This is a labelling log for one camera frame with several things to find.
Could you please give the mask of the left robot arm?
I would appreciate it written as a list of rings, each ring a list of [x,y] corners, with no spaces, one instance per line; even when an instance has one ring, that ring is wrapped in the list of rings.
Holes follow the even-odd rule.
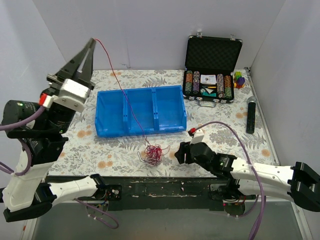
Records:
[[[15,169],[0,166],[11,176],[0,190],[8,223],[40,217],[53,207],[57,196],[43,178],[63,151],[67,142],[64,133],[75,113],[84,110],[95,87],[92,74],[96,43],[91,38],[57,73],[47,75],[49,86],[38,102],[10,100],[4,106],[0,129],[22,146]]]

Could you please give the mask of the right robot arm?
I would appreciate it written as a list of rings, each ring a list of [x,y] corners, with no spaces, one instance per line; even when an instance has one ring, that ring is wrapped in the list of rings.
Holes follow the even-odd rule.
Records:
[[[174,156],[180,164],[197,164],[226,181],[209,186],[209,195],[214,200],[260,195],[288,200],[311,212],[320,210],[320,175],[306,163],[249,164],[234,155],[215,153],[204,142],[182,142]]]

